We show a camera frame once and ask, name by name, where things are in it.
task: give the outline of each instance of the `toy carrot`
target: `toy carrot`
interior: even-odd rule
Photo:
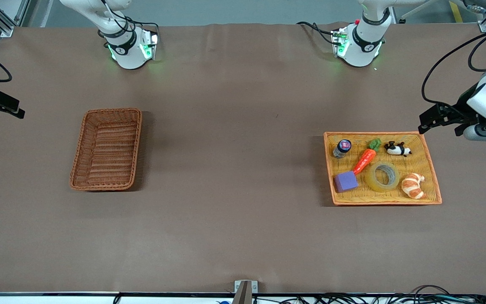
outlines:
[[[355,165],[354,174],[361,173],[366,165],[370,164],[374,156],[376,156],[376,152],[378,152],[378,150],[380,149],[381,144],[382,141],[379,138],[370,142],[369,148],[363,152],[361,159],[359,159],[359,162],[357,163],[357,165]]]

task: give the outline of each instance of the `purple cube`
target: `purple cube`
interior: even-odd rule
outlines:
[[[353,171],[348,171],[337,175],[335,177],[335,185],[338,193],[352,190],[358,186],[357,179],[355,179],[355,174]]]

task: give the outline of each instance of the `brown wicker basket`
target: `brown wicker basket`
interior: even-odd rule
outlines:
[[[357,182],[359,187],[343,192],[337,193],[334,187],[333,177],[340,173],[353,170],[355,164],[363,154],[363,151],[368,148],[370,141],[375,138],[382,140],[382,146],[378,151],[374,160],[363,172],[357,175]],[[344,158],[337,159],[332,156],[332,151],[336,144],[341,140],[351,141],[351,150]],[[384,144],[388,141],[405,142],[405,146],[412,150],[412,154],[408,157],[399,155],[390,155],[386,152]],[[434,166],[430,159],[429,148],[425,142],[425,137],[418,132],[370,132],[370,133],[356,133],[356,132],[326,132],[324,133],[324,142],[326,146],[326,161],[329,175],[329,184],[331,187],[331,194],[333,203],[336,205],[428,205],[441,204],[442,196],[440,196],[440,188]],[[369,170],[373,163],[378,161],[386,161],[393,163],[399,170],[401,181],[410,173],[419,173],[425,177],[425,181],[421,183],[421,189],[427,194],[427,198],[416,200],[410,198],[401,189],[401,185],[392,190],[378,193],[370,189],[365,182],[365,172]],[[376,172],[376,176],[385,178],[385,173],[381,171]]]
[[[81,122],[71,188],[129,189],[135,181],[141,121],[135,108],[88,111]]]

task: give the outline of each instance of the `yellow stripe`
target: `yellow stripe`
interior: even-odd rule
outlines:
[[[461,12],[459,12],[459,7],[457,4],[449,1],[449,5],[451,6],[451,11],[453,12],[453,17],[455,17],[456,23],[462,23]]]

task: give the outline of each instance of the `table surface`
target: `table surface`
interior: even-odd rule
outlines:
[[[15,29],[0,90],[26,116],[0,113],[0,291],[486,293],[486,143],[427,133],[442,205],[342,207],[322,137],[416,130],[427,71],[477,34],[392,25],[353,68],[296,25],[167,27],[158,62],[124,71],[96,29]],[[431,98],[478,81],[470,49],[437,69]],[[486,67],[486,44],[475,59]],[[83,114],[127,106],[144,115],[135,187],[71,190]]]

